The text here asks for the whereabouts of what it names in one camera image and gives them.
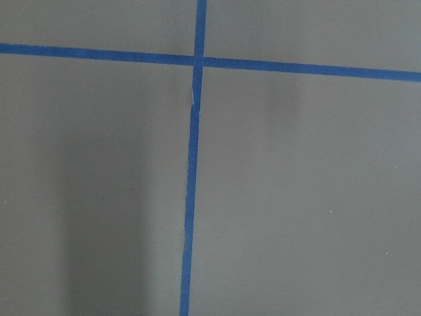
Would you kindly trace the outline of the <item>brown paper table cover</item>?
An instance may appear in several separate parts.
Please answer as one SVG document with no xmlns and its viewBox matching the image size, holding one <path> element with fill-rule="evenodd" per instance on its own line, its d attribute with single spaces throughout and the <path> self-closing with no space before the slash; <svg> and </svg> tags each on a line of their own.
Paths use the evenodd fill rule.
<svg viewBox="0 0 421 316">
<path fill-rule="evenodd" d="M 1 314 L 420 314 L 419 1 L 2 1 Z"/>
</svg>

